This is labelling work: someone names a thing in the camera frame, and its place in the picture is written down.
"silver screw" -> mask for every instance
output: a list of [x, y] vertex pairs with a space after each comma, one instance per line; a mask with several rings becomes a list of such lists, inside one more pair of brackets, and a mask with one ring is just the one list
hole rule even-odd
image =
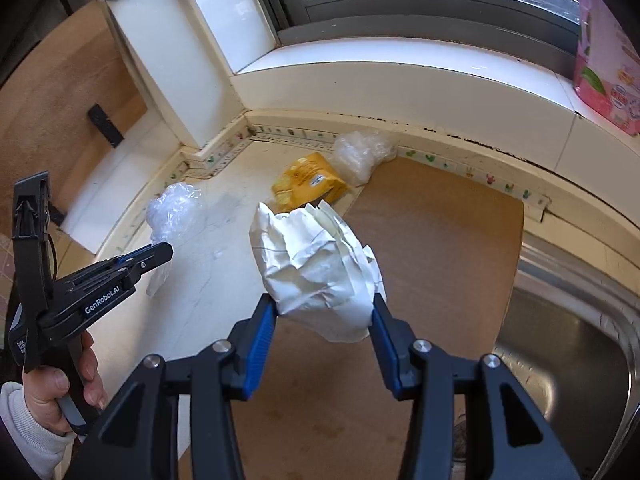
[[219, 354], [226, 354], [231, 350], [231, 343], [226, 339], [218, 339], [212, 346], [214, 352], [218, 352]]
[[500, 366], [500, 358], [494, 354], [487, 354], [482, 358], [484, 364], [486, 364], [489, 368], [497, 368]]
[[145, 365], [146, 368], [158, 368], [161, 360], [162, 358], [158, 354], [149, 354], [142, 359], [142, 364]]
[[422, 354], [426, 354], [431, 351], [431, 343], [426, 339], [416, 339], [414, 341], [414, 349]]

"pink plastic bag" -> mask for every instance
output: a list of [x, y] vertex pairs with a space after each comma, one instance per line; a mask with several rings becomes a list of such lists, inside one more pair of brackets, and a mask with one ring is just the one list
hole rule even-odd
[[640, 132], [640, 57], [602, 0], [580, 0], [574, 88], [624, 132]]

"sink basin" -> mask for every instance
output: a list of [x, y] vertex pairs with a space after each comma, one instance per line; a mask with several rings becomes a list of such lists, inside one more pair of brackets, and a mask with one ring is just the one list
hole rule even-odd
[[527, 235], [498, 354], [583, 479], [599, 479], [638, 420], [638, 298]]

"yellow snack package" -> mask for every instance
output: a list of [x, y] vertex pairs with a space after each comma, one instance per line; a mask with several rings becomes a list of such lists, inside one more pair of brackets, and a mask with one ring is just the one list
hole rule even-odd
[[344, 194], [347, 185], [324, 156], [312, 153], [289, 166], [271, 189], [280, 212], [288, 213], [315, 200], [331, 204]]

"window frame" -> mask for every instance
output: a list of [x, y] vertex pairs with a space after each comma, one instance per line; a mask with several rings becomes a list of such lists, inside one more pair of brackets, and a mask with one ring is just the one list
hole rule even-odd
[[358, 36], [453, 41], [497, 50], [567, 78], [580, 26], [518, 0], [260, 0], [281, 44]]

